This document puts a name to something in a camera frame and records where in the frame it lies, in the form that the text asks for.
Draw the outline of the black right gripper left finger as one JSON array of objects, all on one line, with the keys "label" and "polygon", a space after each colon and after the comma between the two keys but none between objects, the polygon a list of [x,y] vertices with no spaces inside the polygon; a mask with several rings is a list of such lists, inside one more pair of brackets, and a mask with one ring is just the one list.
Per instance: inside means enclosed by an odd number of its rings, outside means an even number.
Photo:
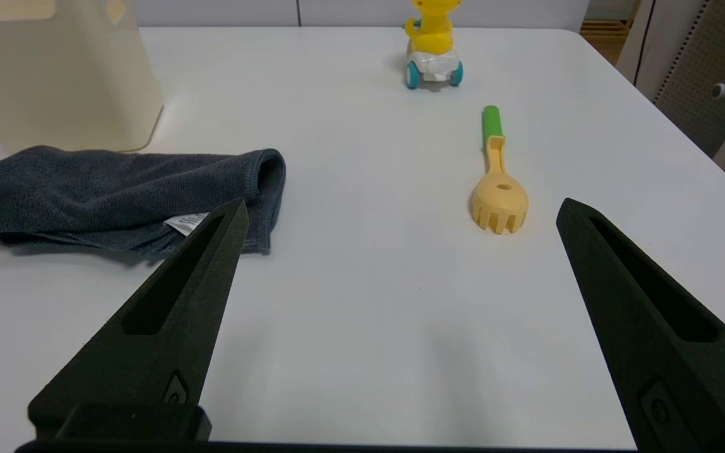
[{"label": "black right gripper left finger", "polygon": [[209,214],[32,399],[37,439],[207,440],[199,401],[248,229],[241,199]]}]

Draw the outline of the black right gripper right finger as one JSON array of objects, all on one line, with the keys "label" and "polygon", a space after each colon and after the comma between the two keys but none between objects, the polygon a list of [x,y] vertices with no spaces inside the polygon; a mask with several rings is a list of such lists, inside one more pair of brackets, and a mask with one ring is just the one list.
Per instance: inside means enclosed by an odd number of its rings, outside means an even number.
[{"label": "black right gripper right finger", "polygon": [[725,323],[596,209],[556,227],[639,450],[725,450]]}]

